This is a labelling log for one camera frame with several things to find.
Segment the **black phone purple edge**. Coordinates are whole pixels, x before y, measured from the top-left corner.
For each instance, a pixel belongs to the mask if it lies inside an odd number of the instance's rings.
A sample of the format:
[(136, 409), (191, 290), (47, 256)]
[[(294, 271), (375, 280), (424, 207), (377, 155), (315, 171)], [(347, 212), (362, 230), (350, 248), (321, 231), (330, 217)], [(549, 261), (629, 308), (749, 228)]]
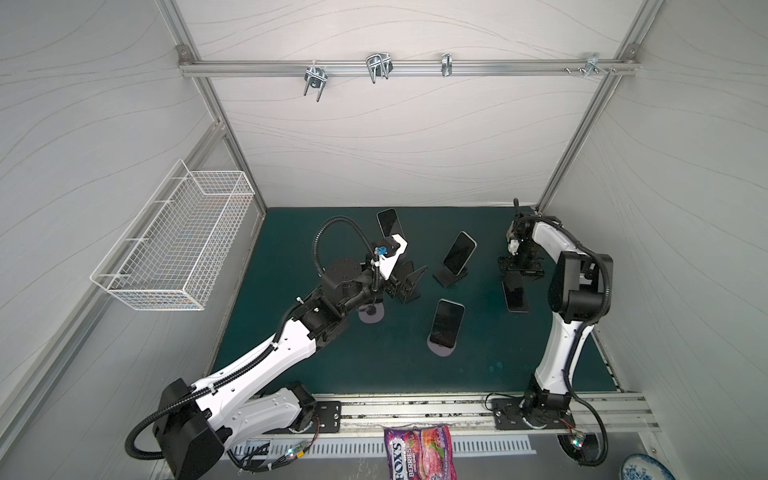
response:
[(527, 314), (529, 302), (524, 288), (523, 276), (519, 271), (509, 271), (502, 280), (505, 305), (509, 312)]

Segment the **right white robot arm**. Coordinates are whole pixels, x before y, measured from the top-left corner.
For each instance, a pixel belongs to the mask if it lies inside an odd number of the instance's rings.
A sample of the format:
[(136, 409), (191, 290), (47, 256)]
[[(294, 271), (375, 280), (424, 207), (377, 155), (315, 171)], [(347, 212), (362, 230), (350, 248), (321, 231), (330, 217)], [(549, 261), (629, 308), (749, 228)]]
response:
[(545, 352), (518, 406), (519, 415), (535, 420), (568, 410), (576, 399), (573, 374), (583, 345), (612, 301), (613, 260), (599, 254), (565, 229), (555, 217), (515, 216), (507, 233), (507, 254), (498, 259), (502, 291), (512, 313), (529, 311), (524, 279), (541, 279), (539, 255), (555, 262), (547, 290), (552, 313)]

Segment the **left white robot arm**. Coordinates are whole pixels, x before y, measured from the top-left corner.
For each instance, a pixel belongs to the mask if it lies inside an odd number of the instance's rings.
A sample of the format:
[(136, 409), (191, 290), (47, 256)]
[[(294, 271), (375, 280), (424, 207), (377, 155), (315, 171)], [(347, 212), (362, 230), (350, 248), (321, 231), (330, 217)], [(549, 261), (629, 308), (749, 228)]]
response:
[(166, 386), (158, 405), (162, 415), (151, 427), (173, 477), (201, 478), (227, 450), (251, 436), (309, 427), (316, 401), (301, 383), (266, 396), (259, 391), (337, 338), (350, 314), (376, 323), (383, 316), (385, 294), (402, 303), (416, 298), (425, 271), (402, 263), (374, 292), (379, 275), (371, 266), (338, 260), (319, 286), (288, 309), (275, 334), (205, 378), (193, 383), (177, 379)]

